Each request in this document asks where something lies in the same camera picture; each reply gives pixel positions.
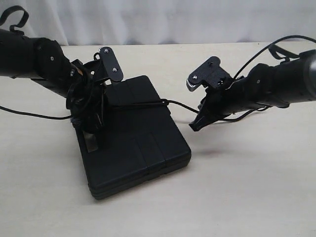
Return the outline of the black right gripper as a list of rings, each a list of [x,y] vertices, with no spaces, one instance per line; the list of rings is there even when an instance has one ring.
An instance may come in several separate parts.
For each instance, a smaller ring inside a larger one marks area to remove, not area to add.
[[[196,118],[189,124],[193,131],[202,128],[237,112],[236,93],[230,88],[233,79],[189,79],[189,91],[193,92],[200,86],[205,86],[205,97],[198,107]]]

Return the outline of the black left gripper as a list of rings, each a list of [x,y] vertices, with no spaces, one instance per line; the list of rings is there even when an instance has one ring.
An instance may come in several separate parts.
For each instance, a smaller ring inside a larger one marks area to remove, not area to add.
[[[66,89],[66,108],[71,112],[71,123],[90,139],[104,127],[103,106],[104,82],[108,73],[100,59],[83,63],[79,59],[71,62]]]

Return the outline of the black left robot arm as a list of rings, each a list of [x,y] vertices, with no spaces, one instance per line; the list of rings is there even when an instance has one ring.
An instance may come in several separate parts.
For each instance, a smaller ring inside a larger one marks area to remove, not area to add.
[[[97,134],[104,127],[105,81],[109,79],[101,59],[86,64],[71,62],[59,43],[47,38],[29,38],[22,32],[1,30],[0,74],[4,77],[26,78],[66,99],[70,114],[53,117],[22,112],[1,106],[1,110],[50,120],[70,119],[81,130],[87,148],[101,147]]]

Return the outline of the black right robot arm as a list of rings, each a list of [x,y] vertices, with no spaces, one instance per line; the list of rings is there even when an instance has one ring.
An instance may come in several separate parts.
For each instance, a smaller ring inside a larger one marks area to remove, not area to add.
[[[292,61],[276,66],[259,63],[246,77],[232,78],[211,56],[187,78],[189,91],[206,88],[196,118],[189,124],[193,131],[225,119],[231,114],[264,107],[288,108],[292,103],[316,99],[316,52],[298,54]]]

